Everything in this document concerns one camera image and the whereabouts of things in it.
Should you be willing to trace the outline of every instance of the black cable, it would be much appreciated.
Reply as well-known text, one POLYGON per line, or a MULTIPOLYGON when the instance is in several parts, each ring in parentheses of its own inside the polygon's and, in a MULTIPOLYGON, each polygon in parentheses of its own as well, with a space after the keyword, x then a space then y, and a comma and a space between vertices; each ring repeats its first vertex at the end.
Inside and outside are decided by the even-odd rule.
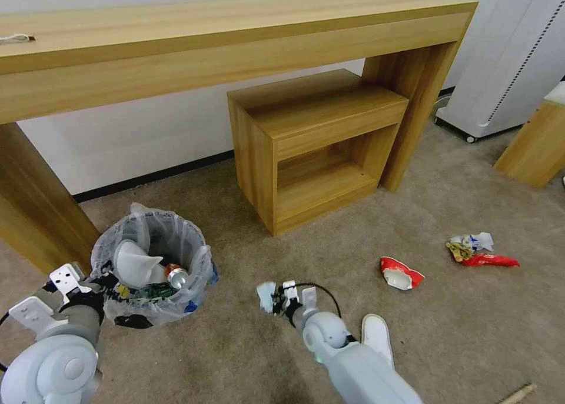
POLYGON ((285 289, 289 289, 289 288, 294 288, 294 287, 298 287, 298 286, 315 286, 316 288, 320 288, 322 291, 324 291, 326 294, 328 294, 332 300, 334 301, 335 304, 335 308, 337 309, 337 315, 340 317, 341 319, 341 310, 340 310, 340 306, 337 303, 337 300, 335 299, 334 295, 328 291, 326 288, 324 288, 321 285, 318 285, 317 283, 314 282, 303 282, 303 283, 297 283, 294 286, 287 286, 285 289))
MULTIPOLYGON (((4 316, 2 316, 2 319, 0 319, 0 325, 4 323, 4 320, 6 320, 9 315, 10 314, 8 312, 6 312, 6 314, 4 314, 4 316)), ((6 370, 8 370, 8 368, 6 366, 4 366, 2 363, 0 363, 0 370, 5 372, 6 370)))

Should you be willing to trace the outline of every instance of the plastic garbage bag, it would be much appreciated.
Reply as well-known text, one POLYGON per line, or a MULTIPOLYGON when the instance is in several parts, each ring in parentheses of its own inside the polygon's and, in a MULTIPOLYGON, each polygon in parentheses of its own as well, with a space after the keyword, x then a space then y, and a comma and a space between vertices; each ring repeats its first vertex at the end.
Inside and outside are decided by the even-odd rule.
POLYGON ((186 317, 204 300, 207 284, 214 284, 218 274, 210 247, 194 223, 174 212, 150 209, 132 203, 131 213, 104 232, 94 244, 91 255, 92 279, 112 272, 114 252, 124 239, 135 241, 147 254, 163 256, 168 262, 185 268, 190 280, 180 290, 167 284, 154 284, 151 292, 128 291, 120 285, 107 291, 104 312, 117 325, 148 328, 186 317), (159 289, 168 289, 171 294, 159 289))

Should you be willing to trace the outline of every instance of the yellow object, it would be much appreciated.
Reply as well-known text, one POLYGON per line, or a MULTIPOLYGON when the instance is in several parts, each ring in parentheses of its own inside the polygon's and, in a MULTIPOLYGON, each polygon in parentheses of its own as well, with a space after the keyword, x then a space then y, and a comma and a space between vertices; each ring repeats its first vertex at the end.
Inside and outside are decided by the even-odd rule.
POLYGON ((129 297, 129 288, 125 285, 118 285, 116 286, 116 290, 119 292, 119 297, 122 299, 126 299, 129 297))
POLYGON ((453 254, 455 261, 459 263, 473 255, 473 246, 471 244, 471 238, 468 235, 463 235, 461 242, 446 242, 446 247, 448 247, 453 254))

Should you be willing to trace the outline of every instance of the wall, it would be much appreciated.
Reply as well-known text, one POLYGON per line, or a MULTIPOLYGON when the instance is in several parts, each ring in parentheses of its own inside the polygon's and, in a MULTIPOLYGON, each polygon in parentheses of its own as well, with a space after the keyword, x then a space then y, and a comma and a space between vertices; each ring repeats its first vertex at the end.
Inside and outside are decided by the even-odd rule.
MULTIPOLYGON (((174 1, 183 0, 0 0, 0 11, 50 11, 174 1)), ((444 87, 455 85, 474 40, 496 4, 496 0, 479 1, 444 87)), ((360 73, 363 62, 46 116, 22 121, 19 125, 69 191, 79 193, 230 150, 226 91, 333 67, 347 67, 360 73)))

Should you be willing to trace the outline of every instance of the white slipper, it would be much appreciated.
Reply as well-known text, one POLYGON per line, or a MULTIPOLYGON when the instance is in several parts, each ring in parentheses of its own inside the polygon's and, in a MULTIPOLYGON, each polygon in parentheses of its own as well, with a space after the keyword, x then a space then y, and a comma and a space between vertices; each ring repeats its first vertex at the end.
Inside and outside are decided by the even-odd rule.
POLYGON ((363 317, 361 326, 361 343, 382 354, 392 369, 394 369, 393 349, 390 346, 387 322, 381 316, 368 314, 363 317))

